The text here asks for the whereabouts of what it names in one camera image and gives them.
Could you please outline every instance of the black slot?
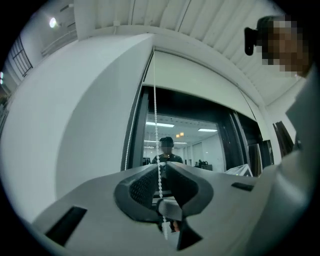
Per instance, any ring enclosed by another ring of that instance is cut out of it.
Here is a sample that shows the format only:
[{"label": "black slot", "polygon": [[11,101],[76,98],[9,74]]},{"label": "black slot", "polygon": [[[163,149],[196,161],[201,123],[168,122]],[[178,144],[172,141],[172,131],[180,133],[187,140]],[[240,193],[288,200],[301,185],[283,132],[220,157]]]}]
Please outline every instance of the black slot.
[{"label": "black slot", "polygon": [[73,206],[45,235],[64,246],[86,212],[87,209]]},{"label": "black slot", "polygon": [[245,191],[251,191],[254,189],[253,185],[243,184],[240,182],[235,182],[231,185],[232,187],[235,187],[237,189],[245,190]]}]

